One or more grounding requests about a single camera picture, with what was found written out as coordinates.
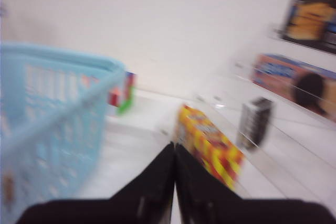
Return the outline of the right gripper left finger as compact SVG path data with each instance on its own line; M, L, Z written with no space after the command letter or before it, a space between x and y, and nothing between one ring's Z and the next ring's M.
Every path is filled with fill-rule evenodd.
M52 200L27 208L18 223L170 223L173 143L109 199Z

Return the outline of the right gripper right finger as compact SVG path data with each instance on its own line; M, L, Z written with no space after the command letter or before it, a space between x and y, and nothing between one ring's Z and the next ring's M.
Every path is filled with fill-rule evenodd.
M332 213L318 203L239 197L180 144L175 164L182 223L335 223Z

